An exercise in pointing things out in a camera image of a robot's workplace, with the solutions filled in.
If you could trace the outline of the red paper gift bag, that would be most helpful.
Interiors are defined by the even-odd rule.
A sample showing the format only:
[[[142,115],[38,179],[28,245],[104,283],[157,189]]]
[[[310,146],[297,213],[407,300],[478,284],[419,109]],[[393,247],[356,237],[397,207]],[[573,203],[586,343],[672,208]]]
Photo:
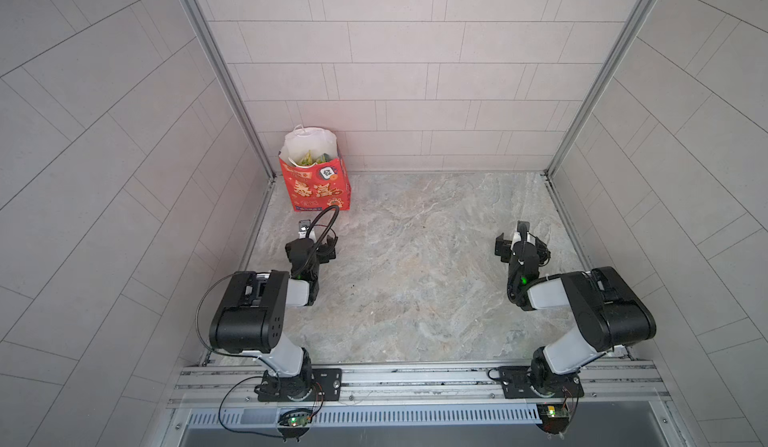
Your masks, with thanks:
[[[314,157],[328,153],[330,162],[300,167],[295,161],[308,151]],[[338,150],[337,136],[326,128],[297,125],[284,137],[279,164],[291,205],[295,211],[321,211],[336,205],[342,211],[351,205],[351,184]]]

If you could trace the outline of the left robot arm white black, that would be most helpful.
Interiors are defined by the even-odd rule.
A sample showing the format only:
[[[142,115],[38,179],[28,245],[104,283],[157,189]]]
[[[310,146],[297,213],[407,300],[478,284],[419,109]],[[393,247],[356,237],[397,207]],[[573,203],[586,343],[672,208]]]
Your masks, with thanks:
[[[286,244],[288,260],[298,271],[237,271],[221,298],[208,330],[208,345],[224,356],[248,357],[267,367],[256,389],[263,401],[305,399],[314,386],[306,349],[283,335],[288,307],[314,304],[319,267],[336,258],[335,236],[318,243],[310,238]]]

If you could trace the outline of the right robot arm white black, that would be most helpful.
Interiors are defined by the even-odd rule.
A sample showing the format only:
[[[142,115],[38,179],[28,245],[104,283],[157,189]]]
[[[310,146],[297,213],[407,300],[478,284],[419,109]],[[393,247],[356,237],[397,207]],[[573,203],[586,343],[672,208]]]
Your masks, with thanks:
[[[517,223],[510,239],[494,240],[494,254],[508,266],[508,300],[524,311],[569,308],[575,326],[536,349],[525,379],[540,397],[576,396],[580,369],[616,346],[652,339],[657,326],[650,310],[615,268],[606,266],[543,276],[551,260],[547,244]]]

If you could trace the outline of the snacks inside bag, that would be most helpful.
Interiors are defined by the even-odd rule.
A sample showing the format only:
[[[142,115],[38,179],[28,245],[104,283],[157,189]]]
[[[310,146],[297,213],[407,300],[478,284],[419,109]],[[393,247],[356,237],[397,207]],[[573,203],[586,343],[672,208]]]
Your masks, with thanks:
[[[333,157],[328,153],[322,153],[317,157],[312,155],[311,151],[308,151],[303,157],[295,161],[295,164],[300,167],[310,167],[313,165],[324,164],[333,160]]]

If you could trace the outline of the right circuit board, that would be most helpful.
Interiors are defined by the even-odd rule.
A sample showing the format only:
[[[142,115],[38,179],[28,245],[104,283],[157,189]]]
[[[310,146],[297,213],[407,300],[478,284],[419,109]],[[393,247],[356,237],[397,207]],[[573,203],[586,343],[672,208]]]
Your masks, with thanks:
[[[560,435],[567,431],[571,413],[564,404],[537,404],[541,423],[539,429],[547,434]]]

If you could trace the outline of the left green circuit board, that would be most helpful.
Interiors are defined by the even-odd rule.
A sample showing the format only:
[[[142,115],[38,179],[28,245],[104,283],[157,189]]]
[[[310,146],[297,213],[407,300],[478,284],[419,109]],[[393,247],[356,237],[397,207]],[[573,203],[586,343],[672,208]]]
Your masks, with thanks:
[[[282,413],[277,421],[277,430],[283,438],[300,438],[306,434],[312,423],[313,411],[300,408]]]

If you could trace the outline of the white perforated vent strip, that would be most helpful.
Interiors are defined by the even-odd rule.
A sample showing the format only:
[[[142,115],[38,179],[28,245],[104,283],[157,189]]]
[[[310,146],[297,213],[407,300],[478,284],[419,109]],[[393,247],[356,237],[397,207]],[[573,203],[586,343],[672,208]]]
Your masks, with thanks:
[[[195,409],[187,425],[192,428],[261,429],[275,427],[286,408]],[[540,424],[535,405],[405,405],[331,406],[321,409],[312,424],[316,427],[431,426]]]

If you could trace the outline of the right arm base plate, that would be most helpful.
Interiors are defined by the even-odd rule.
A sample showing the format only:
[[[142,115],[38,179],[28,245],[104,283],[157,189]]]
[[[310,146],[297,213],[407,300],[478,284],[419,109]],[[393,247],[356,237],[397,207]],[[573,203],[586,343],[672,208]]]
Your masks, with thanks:
[[[498,382],[506,399],[528,398],[582,398],[584,390],[577,373],[555,374],[546,364],[536,366],[501,366],[497,375],[491,376]]]

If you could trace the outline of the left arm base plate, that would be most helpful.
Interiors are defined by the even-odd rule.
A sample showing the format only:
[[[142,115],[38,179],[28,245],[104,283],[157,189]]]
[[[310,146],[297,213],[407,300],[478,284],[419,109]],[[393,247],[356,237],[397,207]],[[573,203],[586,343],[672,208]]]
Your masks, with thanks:
[[[259,402],[338,401],[342,374],[339,368],[313,368],[285,378],[265,372],[254,392]]]

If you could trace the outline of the aluminium mounting rail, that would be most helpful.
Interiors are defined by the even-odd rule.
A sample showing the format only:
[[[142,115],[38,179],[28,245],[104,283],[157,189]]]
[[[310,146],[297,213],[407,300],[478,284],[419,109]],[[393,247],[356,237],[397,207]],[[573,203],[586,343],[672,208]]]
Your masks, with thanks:
[[[520,361],[342,364],[323,391],[326,406],[541,403]],[[177,408],[244,406],[258,400],[264,368],[224,365],[182,369],[167,399]],[[554,389],[551,401],[666,401],[651,361],[599,359]]]

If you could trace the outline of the left corner aluminium post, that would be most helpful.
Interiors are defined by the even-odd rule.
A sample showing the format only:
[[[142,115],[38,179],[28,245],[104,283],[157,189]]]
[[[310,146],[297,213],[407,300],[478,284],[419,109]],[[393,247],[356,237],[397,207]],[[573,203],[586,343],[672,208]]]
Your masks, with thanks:
[[[189,18],[203,53],[210,63],[230,107],[233,109],[233,112],[239,121],[246,138],[255,151],[257,158],[260,160],[260,163],[262,164],[265,175],[272,183],[274,183],[276,179],[276,172],[272,168],[269,158],[265,152],[265,148],[258,139],[254,125],[248,112],[246,111],[242,98],[239,95],[238,89],[234,83],[233,77],[216,43],[213,32],[201,8],[200,2],[198,0],[180,0],[180,2],[182,8]]]

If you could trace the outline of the corner aluminium post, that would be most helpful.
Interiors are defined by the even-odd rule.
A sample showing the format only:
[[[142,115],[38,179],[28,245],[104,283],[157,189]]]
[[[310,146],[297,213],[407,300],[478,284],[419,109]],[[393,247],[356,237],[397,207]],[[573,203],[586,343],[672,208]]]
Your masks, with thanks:
[[[658,0],[637,0],[544,175],[554,178]]]
[[[233,112],[239,121],[246,138],[255,151],[257,158],[260,160],[260,163],[262,164],[265,175],[272,183],[274,183],[276,179],[276,172],[272,168],[269,158],[265,152],[265,148],[258,139],[254,125],[248,112],[246,111],[242,98],[239,95],[238,89],[234,83],[233,77],[216,43],[213,32],[201,8],[200,2],[198,0],[180,0],[180,2],[182,8],[189,18],[203,53],[210,63],[230,107],[233,109]]]

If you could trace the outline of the right corner aluminium post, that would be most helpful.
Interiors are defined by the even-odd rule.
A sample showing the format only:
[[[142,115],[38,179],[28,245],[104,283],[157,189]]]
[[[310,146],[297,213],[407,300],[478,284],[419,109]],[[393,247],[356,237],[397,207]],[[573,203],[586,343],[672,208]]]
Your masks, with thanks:
[[[637,0],[544,175],[554,178],[658,0]]]

